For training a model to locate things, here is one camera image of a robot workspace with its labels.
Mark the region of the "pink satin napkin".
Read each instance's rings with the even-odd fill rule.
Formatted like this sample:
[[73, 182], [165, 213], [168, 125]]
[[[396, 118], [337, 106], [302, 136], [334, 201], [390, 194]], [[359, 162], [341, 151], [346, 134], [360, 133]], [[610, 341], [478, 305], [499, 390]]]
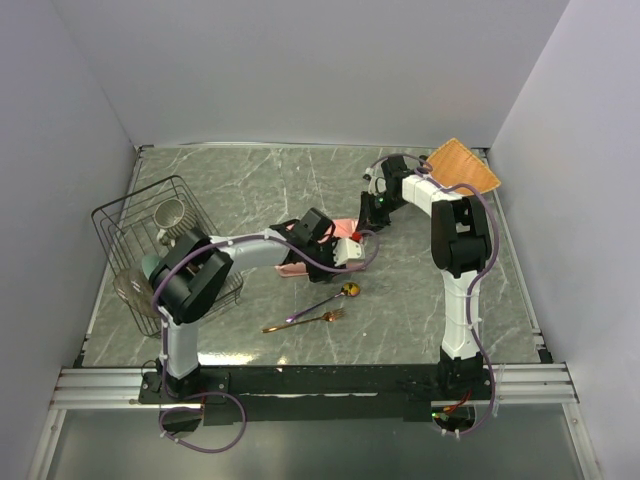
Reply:
[[[291, 219], [281, 224], [271, 225], [270, 229], [280, 235], [288, 245], [289, 250], [296, 245], [308, 245], [312, 242], [323, 243], [328, 240], [350, 237], [358, 241], [362, 235], [356, 231], [357, 222], [354, 219], [331, 220], [319, 211], [309, 210], [302, 219]], [[275, 269], [280, 276], [308, 276], [303, 263], [287, 263], [287, 255]], [[354, 262], [345, 266], [342, 272], [358, 271], [365, 268], [366, 260]]]

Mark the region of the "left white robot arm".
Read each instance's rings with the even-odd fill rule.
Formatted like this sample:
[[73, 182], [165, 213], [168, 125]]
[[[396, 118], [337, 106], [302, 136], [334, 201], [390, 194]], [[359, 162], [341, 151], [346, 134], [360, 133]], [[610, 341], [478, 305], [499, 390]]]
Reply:
[[332, 220], [312, 208], [301, 219], [253, 234], [207, 236], [194, 227], [181, 235], [148, 274], [152, 307], [161, 318], [159, 374], [164, 392], [177, 402], [197, 393], [199, 322], [229, 277], [253, 268], [302, 263], [310, 281], [322, 282], [359, 261], [359, 244], [337, 237], [335, 230]]

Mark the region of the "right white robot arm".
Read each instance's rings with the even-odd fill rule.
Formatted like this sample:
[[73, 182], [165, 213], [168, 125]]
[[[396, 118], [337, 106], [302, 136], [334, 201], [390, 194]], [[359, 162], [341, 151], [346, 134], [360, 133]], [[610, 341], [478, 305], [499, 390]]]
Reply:
[[483, 196], [469, 184], [445, 186], [426, 159], [410, 169], [403, 154], [387, 155], [365, 170], [357, 228], [377, 232], [411, 204], [430, 220], [430, 252], [444, 285], [445, 330], [437, 364], [440, 392], [452, 399], [486, 381], [479, 336], [482, 278], [496, 260], [499, 230]]

